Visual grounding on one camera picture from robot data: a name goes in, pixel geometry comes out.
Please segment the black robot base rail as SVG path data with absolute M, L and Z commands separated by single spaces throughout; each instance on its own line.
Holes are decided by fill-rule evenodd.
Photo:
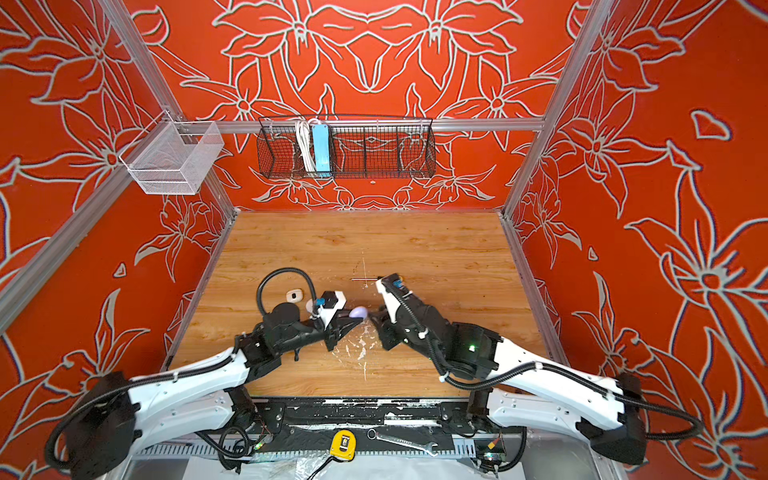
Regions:
M 357 439 L 359 455 L 425 457 L 425 453 L 369 440 L 378 432 L 425 444 L 436 442 L 436 457 L 463 459 L 483 455 L 489 444 L 502 455 L 520 445 L 520 427 L 499 427 L 468 413 L 461 398 L 324 398 L 271 397 L 254 401 L 256 420 L 251 437 L 264 437 L 256 453 L 275 459 L 320 456 L 340 430 Z

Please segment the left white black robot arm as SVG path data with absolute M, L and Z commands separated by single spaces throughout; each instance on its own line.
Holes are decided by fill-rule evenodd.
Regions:
M 166 440 L 207 438 L 218 430 L 245 433 L 256 415 L 246 384 L 277 369 L 287 353 L 298 355 L 315 343 L 333 350 L 367 316 L 363 307 L 348 308 L 342 292 L 319 294 L 313 285 L 308 319 L 291 302 L 265 309 L 268 281 L 288 273 L 310 278 L 295 267 L 270 272 L 256 292 L 261 322 L 236 336 L 232 347 L 161 374 L 102 377 L 54 427 L 43 450 L 46 464 L 74 479 L 96 479 Z

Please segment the purple round puck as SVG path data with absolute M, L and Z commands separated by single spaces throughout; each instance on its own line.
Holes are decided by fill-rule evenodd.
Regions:
M 349 312 L 349 317 L 353 319 L 365 320 L 368 317 L 368 309 L 363 306 L 354 307 Z

